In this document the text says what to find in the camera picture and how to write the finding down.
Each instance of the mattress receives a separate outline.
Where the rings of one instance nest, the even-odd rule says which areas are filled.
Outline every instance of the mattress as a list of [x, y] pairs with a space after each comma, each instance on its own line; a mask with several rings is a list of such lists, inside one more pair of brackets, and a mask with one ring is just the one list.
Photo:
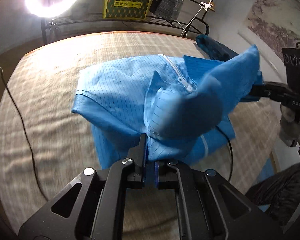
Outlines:
[[[79, 71], [109, 60], [155, 54], [207, 57], [192, 40], [157, 33], [109, 32], [58, 41], [20, 60], [8, 87], [25, 120], [39, 180], [49, 198], [84, 168], [100, 169], [90, 124], [71, 113]], [[266, 99], [239, 103], [229, 117], [236, 133], [231, 182], [245, 193], [271, 153], [279, 121]], [[193, 168], [213, 168], [228, 178], [228, 148], [219, 149]], [[0, 104], [0, 198], [16, 233], [45, 203], [20, 118], [6, 91]], [[152, 186], [128, 190], [123, 238], [178, 239], [176, 218], [173, 191]]]

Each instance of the glove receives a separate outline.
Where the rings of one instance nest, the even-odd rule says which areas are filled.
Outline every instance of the glove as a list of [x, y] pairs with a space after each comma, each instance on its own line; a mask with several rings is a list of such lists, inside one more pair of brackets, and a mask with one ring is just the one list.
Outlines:
[[280, 105], [280, 110], [282, 116], [279, 138], [290, 147], [293, 140], [300, 142], [300, 116], [296, 118], [296, 112], [283, 105]]

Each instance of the zipper pull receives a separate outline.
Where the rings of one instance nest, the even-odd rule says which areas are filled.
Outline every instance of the zipper pull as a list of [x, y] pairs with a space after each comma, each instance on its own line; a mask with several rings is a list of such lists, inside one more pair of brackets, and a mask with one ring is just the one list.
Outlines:
[[178, 81], [186, 87], [188, 92], [193, 92], [193, 87], [184, 78], [178, 77]]

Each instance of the yellow label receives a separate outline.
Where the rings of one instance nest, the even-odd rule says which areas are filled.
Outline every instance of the yellow label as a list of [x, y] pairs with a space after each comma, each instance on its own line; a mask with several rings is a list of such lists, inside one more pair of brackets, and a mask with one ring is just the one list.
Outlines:
[[131, 1], [114, 1], [114, 6], [141, 8], [142, 3]]

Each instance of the silver screw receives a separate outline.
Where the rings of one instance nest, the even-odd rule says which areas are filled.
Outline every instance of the silver screw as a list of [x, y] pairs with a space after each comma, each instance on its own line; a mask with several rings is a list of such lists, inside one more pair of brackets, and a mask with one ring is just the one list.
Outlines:
[[177, 160], [171, 160], [168, 162], [170, 165], [177, 165], [178, 161]]
[[124, 165], [130, 165], [130, 164], [132, 163], [132, 159], [130, 159], [130, 158], [125, 158], [125, 159], [122, 160], [122, 163], [123, 163]]
[[217, 172], [213, 169], [208, 169], [208, 170], [206, 170], [206, 174], [209, 177], [214, 177], [214, 176], [216, 176]]
[[90, 175], [92, 175], [94, 173], [94, 169], [93, 168], [85, 168], [84, 170], [83, 170], [83, 174], [84, 175], [87, 175], [87, 176], [90, 176]]

